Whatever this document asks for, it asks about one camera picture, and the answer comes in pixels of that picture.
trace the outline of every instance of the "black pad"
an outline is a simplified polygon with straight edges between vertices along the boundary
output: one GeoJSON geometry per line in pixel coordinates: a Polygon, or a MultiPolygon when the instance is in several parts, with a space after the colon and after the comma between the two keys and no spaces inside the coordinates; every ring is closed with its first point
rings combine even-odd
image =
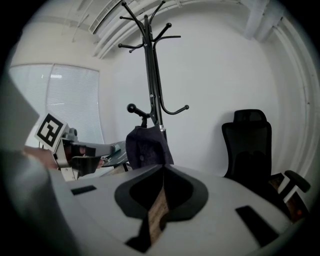
{"type": "Polygon", "coordinates": [[[261,247],[268,245],[278,237],[278,234],[250,206],[237,208],[235,211],[261,247]]]}

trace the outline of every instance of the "person's hand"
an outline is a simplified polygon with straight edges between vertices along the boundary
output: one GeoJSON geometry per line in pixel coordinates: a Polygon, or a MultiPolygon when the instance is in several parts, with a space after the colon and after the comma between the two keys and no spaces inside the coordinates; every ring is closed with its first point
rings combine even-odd
{"type": "Polygon", "coordinates": [[[100,159],[98,166],[96,168],[97,169],[101,168],[103,164],[104,164],[104,161],[102,159],[100,159]]]}
{"type": "MultiPolygon", "coordinates": [[[[68,148],[65,148],[64,150],[65,150],[66,158],[68,159],[68,157],[71,156],[71,149],[69,150],[68,148]]],[[[83,155],[86,153],[86,149],[84,147],[80,147],[79,151],[80,151],[80,154],[83,154],[83,155]]],[[[23,152],[28,156],[37,158],[47,169],[58,169],[56,160],[52,152],[48,149],[25,146],[23,152]]],[[[104,161],[100,159],[99,164],[96,168],[97,169],[101,168],[103,164],[104,164],[104,161]]]]}
{"type": "MultiPolygon", "coordinates": [[[[64,149],[64,152],[65,152],[66,159],[69,161],[71,159],[71,147],[66,147],[64,149]]],[[[80,152],[81,155],[86,154],[86,148],[85,147],[80,147],[79,148],[79,152],[80,152]]],[[[100,159],[100,161],[98,163],[98,166],[96,168],[97,169],[101,168],[103,164],[104,164],[104,161],[102,159],[100,159]]]]}
{"type": "Polygon", "coordinates": [[[58,169],[58,165],[52,152],[39,147],[25,146],[23,153],[38,159],[47,169],[58,169]]]}

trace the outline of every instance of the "window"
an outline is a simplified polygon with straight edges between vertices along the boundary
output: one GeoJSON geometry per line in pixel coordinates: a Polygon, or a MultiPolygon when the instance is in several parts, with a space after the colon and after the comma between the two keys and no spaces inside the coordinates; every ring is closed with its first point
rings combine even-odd
{"type": "Polygon", "coordinates": [[[32,64],[10,68],[10,76],[42,118],[47,110],[77,129],[81,142],[103,144],[99,118],[99,72],[71,65],[32,64]]]}

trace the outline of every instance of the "black office chair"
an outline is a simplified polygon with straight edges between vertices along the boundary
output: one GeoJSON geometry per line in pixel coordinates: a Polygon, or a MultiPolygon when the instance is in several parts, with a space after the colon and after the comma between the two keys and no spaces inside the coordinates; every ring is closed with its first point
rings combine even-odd
{"type": "Polygon", "coordinates": [[[233,122],[222,125],[222,133],[229,158],[225,177],[265,198],[291,219],[283,199],[295,185],[307,192],[310,184],[291,170],[284,172],[290,182],[280,194],[268,183],[272,164],[272,129],[265,114],[259,109],[237,110],[233,122]]]}

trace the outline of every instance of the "coat rack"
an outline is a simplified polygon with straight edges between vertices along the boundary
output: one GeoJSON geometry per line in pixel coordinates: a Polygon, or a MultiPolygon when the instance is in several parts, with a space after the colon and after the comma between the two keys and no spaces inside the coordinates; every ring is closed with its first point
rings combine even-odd
{"type": "Polygon", "coordinates": [[[133,14],[133,12],[127,6],[127,3],[123,2],[122,6],[127,10],[127,12],[130,14],[132,18],[121,16],[120,19],[130,20],[136,23],[136,25],[138,26],[142,34],[142,43],[137,46],[131,46],[131,45],[125,45],[125,44],[119,43],[118,47],[131,49],[129,53],[132,53],[135,49],[139,49],[142,47],[144,48],[151,112],[145,113],[142,110],[138,109],[134,104],[129,104],[127,106],[127,110],[130,113],[136,113],[137,115],[142,117],[142,125],[141,125],[142,127],[147,127],[147,119],[151,118],[154,125],[160,127],[160,130],[162,131],[165,139],[167,139],[166,129],[164,128],[164,124],[162,120],[161,108],[163,109],[164,112],[166,112],[169,115],[176,115],[184,110],[189,109],[189,106],[185,105],[184,107],[180,108],[175,112],[170,112],[165,108],[165,104],[164,104],[160,74],[159,74],[158,58],[157,58],[157,52],[156,52],[156,45],[159,41],[163,39],[181,38],[180,35],[163,36],[163,34],[169,28],[171,28],[172,26],[171,23],[167,23],[164,29],[159,33],[159,35],[156,38],[153,38],[151,23],[157,11],[161,8],[161,6],[165,2],[166,1],[162,1],[160,3],[160,5],[155,9],[153,14],[151,15],[150,19],[148,19],[148,15],[144,16],[144,24],[137,19],[137,17],[133,14]]]}

